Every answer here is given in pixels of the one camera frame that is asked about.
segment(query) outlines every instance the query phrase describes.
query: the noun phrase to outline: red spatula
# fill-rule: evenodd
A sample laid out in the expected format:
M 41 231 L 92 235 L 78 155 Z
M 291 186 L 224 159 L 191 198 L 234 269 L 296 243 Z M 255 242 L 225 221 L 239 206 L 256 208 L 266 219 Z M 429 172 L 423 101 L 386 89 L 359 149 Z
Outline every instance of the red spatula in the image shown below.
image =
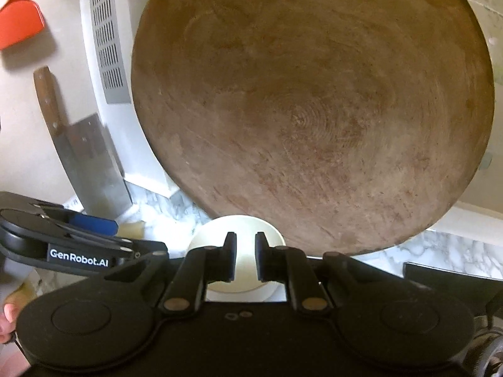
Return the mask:
M 7 0 L 0 9 L 0 50 L 44 29 L 44 17 L 32 0 Z

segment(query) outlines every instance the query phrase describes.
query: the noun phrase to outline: round wooden cutting board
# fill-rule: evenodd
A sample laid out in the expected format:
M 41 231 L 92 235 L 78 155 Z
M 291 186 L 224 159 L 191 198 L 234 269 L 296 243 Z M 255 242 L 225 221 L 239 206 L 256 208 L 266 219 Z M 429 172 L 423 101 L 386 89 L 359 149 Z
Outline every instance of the round wooden cutting board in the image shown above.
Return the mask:
M 199 206 L 257 216 L 318 256 L 437 221 L 494 112 L 466 0 L 150 0 L 132 91 L 155 155 Z

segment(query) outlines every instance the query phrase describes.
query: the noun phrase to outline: cleaver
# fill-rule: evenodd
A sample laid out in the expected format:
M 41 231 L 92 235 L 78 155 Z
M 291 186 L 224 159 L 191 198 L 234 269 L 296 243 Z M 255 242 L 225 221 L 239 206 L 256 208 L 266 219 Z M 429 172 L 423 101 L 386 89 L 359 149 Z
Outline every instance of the cleaver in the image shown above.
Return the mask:
M 72 187 L 88 215 L 114 220 L 132 206 L 95 113 L 71 126 L 61 120 L 53 76 L 47 66 L 33 73 L 40 109 Z

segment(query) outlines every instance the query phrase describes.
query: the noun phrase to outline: white bowl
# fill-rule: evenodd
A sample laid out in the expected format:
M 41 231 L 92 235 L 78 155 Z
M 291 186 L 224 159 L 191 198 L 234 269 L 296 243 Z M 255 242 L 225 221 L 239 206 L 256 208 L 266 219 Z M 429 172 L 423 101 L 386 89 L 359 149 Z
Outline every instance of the white bowl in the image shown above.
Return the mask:
M 221 247 L 228 232 L 237 235 L 235 279 L 208 285 L 206 298 L 219 302 L 262 302 L 278 288 L 278 282 L 260 282 L 255 263 L 255 234 L 266 234 L 271 247 L 285 245 L 279 231 L 254 216 L 223 216 L 203 225 L 194 235 L 189 250 L 214 245 Z

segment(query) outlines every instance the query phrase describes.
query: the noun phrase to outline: gray vent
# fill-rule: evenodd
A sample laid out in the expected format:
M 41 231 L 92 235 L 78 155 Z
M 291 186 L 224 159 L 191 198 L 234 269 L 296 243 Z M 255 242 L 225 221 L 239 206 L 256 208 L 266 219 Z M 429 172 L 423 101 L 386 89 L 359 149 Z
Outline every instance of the gray vent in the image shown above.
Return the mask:
M 131 103 L 117 34 L 115 0 L 91 0 L 91 17 L 105 99 L 108 104 Z

